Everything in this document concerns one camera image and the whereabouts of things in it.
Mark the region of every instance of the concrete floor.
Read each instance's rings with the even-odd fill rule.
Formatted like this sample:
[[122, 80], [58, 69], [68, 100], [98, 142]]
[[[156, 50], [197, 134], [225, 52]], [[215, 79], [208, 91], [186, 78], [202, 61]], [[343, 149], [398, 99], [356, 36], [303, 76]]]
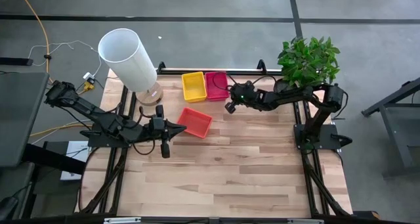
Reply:
[[[206, 16], [291, 18], [289, 0], [30, 0], [38, 14], [109, 16]], [[297, 0], [301, 18], [420, 18], [420, 0]], [[0, 0], [0, 13], [30, 14], [22, 0]], [[51, 43], [82, 40], [93, 47], [114, 28], [136, 31], [152, 62], [168, 67], [254, 68], [263, 58], [269, 68], [278, 68], [276, 57], [282, 41], [295, 36], [293, 23], [212, 22], [51, 22], [44, 21]], [[27, 57], [30, 47], [45, 44], [35, 21], [0, 20], [0, 56]], [[341, 50], [337, 82], [350, 95], [349, 104], [336, 121], [339, 132], [354, 142], [343, 149], [348, 192], [354, 210], [375, 210], [383, 219], [420, 223], [420, 193], [417, 176], [384, 181], [381, 173], [399, 166], [379, 114], [362, 117], [360, 111], [404, 82], [420, 75], [419, 25], [302, 24], [304, 37], [331, 36]], [[53, 53], [51, 76], [79, 85], [85, 72], [94, 72], [97, 55], [75, 44]], [[44, 49], [33, 52], [42, 62]], [[10, 67], [0, 70], [43, 71], [44, 66]], [[105, 82], [108, 67], [97, 78]], [[100, 88], [84, 97], [100, 103]], [[33, 131], [73, 121], [67, 113], [41, 105]], [[78, 129], [60, 131], [49, 141], [85, 140]], [[61, 200], [68, 200], [62, 194]], [[59, 196], [39, 201], [37, 215], [69, 213], [57, 208]]]

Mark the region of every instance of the wooden tabletop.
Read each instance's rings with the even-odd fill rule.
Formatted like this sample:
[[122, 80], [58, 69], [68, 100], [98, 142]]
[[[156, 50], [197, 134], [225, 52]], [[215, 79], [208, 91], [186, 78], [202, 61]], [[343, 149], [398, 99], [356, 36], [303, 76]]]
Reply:
[[[112, 71], [108, 76], [111, 78], [106, 82], [100, 105], [104, 110], [116, 107], [123, 89], [117, 78], [112, 79], [116, 77]], [[238, 82], [256, 78], [234, 76]], [[229, 114], [224, 101], [186, 102], [181, 76], [158, 76], [157, 81], [163, 87], [161, 103], [169, 121], [176, 123], [182, 109], [189, 107], [212, 116], [213, 123], [205, 139], [185, 132], [173, 138], [169, 159], [161, 157], [160, 141], [149, 156], [141, 156], [130, 148], [118, 215], [310, 217], [301, 155], [293, 136], [292, 104], [281, 105], [271, 112], [237, 106]], [[272, 90], [273, 83], [273, 79], [264, 78], [256, 86]], [[125, 114], [131, 95], [127, 98]], [[316, 108], [312, 105], [310, 108], [314, 114]], [[144, 109], [145, 114], [154, 114], [154, 106]], [[151, 146], [142, 143], [138, 148], [146, 152]], [[109, 153], [109, 148], [100, 148], [88, 163], [81, 191], [82, 207], [103, 184]], [[332, 151], [320, 150], [320, 161], [326, 187], [351, 213], [339, 157]], [[318, 189], [314, 192], [321, 212]]]

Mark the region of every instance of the white cylinder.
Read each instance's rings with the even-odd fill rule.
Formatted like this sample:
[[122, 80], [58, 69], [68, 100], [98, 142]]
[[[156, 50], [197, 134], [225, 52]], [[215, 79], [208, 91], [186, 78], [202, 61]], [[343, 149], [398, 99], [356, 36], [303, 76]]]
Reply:
[[150, 89], [158, 75], [136, 32], [120, 28], [99, 41], [99, 55], [133, 92]]

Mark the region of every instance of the potted plant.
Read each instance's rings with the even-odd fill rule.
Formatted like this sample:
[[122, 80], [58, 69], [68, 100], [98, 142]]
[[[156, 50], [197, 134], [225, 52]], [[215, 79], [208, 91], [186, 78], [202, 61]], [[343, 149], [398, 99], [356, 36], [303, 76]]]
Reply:
[[312, 37], [310, 42], [294, 38], [283, 42], [283, 51], [278, 55], [278, 64], [283, 66], [283, 83], [298, 87], [332, 83], [335, 74], [340, 71], [336, 54], [340, 50], [333, 46], [331, 38], [324, 42], [324, 37]]

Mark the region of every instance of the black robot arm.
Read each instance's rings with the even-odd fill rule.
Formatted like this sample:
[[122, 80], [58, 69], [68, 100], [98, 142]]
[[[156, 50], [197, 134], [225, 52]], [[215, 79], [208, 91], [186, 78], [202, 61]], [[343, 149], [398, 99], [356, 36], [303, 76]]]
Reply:
[[183, 125], [164, 120], [162, 105], [156, 106], [156, 114], [148, 116], [149, 123], [145, 125], [140, 125], [127, 116], [103, 111], [79, 97], [71, 83], [55, 81], [46, 96], [45, 103], [59, 108], [73, 108], [94, 122], [90, 131], [81, 132], [89, 138], [89, 146], [123, 148], [133, 143], [161, 140], [162, 157], [168, 158], [170, 152], [167, 141], [186, 129]]
[[[315, 91], [325, 91], [322, 102], [314, 94]], [[278, 80], [274, 91], [255, 89], [251, 81], [235, 83], [229, 88], [232, 102], [225, 105], [229, 113], [236, 110], [237, 105], [244, 105], [259, 111], [274, 110], [280, 105], [291, 102], [308, 101], [318, 108], [315, 116], [308, 119], [302, 131], [301, 139], [304, 142], [316, 143], [319, 141], [322, 124], [331, 113], [341, 109], [344, 91], [337, 85], [319, 84], [300, 88], [290, 88], [282, 80]]]

